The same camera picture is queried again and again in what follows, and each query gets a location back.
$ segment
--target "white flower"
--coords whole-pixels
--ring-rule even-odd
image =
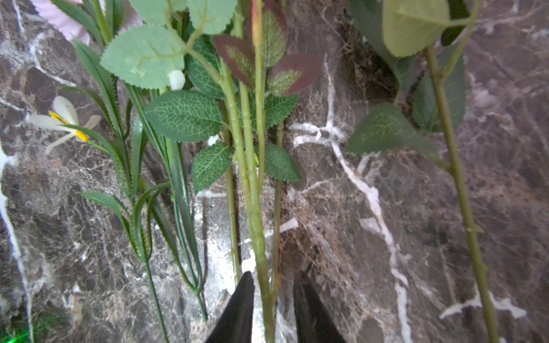
[[[181,70],[174,69],[168,73],[170,88],[172,91],[179,91],[185,85],[185,74]]]
[[[68,0],[75,4],[82,4],[82,0]],[[57,6],[55,6],[51,0],[31,0],[32,4],[36,8],[36,12],[46,19],[48,23],[52,24],[57,30],[59,30],[68,41],[73,38],[80,40],[84,44],[89,44],[89,34],[86,28],[78,23],[73,18],[66,15]],[[101,8],[105,8],[105,1],[99,0]],[[141,25],[143,20],[135,12],[130,3],[126,1],[124,11],[124,23],[123,28],[129,29],[130,27]]]
[[[68,99],[61,96],[57,96],[55,97],[55,99],[53,99],[52,107],[55,112],[50,111],[49,112],[50,116],[33,114],[30,116],[30,119],[29,119],[31,124],[36,125],[39,128],[43,128],[45,130],[70,132],[69,134],[64,135],[63,137],[59,138],[52,144],[48,145],[48,147],[46,148],[46,154],[49,154],[50,152],[52,152],[53,148],[55,148],[57,145],[66,142],[72,137],[76,137],[76,139],[82,142],[87,142],[89,140],[88,136],[85,135],[83,132],[63,126],[66,124],[80,125],[78,122],[76,109]],[[88,122],[84,125],[84,127],[89,129],[94,128],[99,123],[100,120],[101,120],[101,116],[93,115],[88,120]]]

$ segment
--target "artificial flower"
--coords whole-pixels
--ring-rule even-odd
[[[75,4],[82,4],[82,0],[67,0]],[[36,12],[46,19],[46,21],[52,24],[57,30],[59,30],[68,41],[74,38],[80,40],[82,43],[89,44],[89,34],[86,28],[78,23],[73,18],[66,15],[51,0],[31,0],[32,4],[36,8]],[[101,8],[105,7],[105,0],[99,0]],[[128,1],[126,1],[126,8],[124,11],[124,24],[122,30],[129,29],[130,27],[141,25],[143,20],[135,12],[133,7]]]
[[[55,148],[59,144],[65,143],[67,140],[71,139],[72,137],[76,137],[76,139],[87,142],[89,140],[89,137],[85,135],[82,131],[75,130],[73,128],[64,127],[63,125],[71,124],[71,125],[80,125],[78,121],[78,115],[76,113],[76,109],[74,108],[74,105],[66,98],[57,96],[53,100],[53,110],[49,111],[49,116],[46,115],[31,115],[30,116],[30,122],[33,125],[38,126],[39,128],[43,128],[45,130],[56,130],[56,131],[67,131],[70,132],[69,134],[64,135],[63,137],[59,138],[52,144],[48,145],[46,148],[46,154],[49,154],[52,152],[53,148]],[[85,128],[94,128],[99,121],[101,120],[101,116],[93,115],[88,122],[84,125]]]

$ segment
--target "flower bud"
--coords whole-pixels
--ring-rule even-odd
[[[170,71],[168,78],[170,79],[170,88],[172,91],[183,89],[183,86],[185,85],[185,74],[183,74],[181,70],[176,69]]]

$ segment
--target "dark marble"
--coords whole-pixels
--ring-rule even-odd
[[[277,341],[296,341],[292,282],[308,267],[348,342],[487,341],[453,180],[413,151],[341,153],[368,109],[391,95],[392,81],[345,2],[289,3],[289,50],[319,56],[324,68],[287,121],[285,144],[304,178],[286,186],[283,200]],[[548,23],[546,1],[488,0],[466,51],[469,105],[458,142],[507,343],[549,342]],[[59,88],[95,85],[29,1],[0,0],[0,37],[0,334],[31,323],[36,342],[160,341],[124,230],[78,195],[120,195],[112,164],[74,140],[45,156],[58,134],[26,121],[45,114],[57,94],[86,120],[94,105]],[[446,155],[443,137],[431,138]],[[162,180],[154,155],[145,165]],[[203,341],[234,289],[224,192],[222,179],[194,201],[208,323],[154,232],[154,281],[174,342]],[[273,193],[268,181],[268,234]],[[254,269],[240,207],[243,268]]]

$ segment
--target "yellow stamen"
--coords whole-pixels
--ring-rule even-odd
[[[65,125],[70,125],[69,122],[64,120],[60,115],[58,115],[55,112],[49,111],[49,115],[52,116],[52,118],[54,118],[55,120],[60,121]],[[80,138],[84,142],[87,142],[89,140],[89,137],[85,133],[83,133],[82,131],[76,131],[74,134],[75,134],[76,137]]]

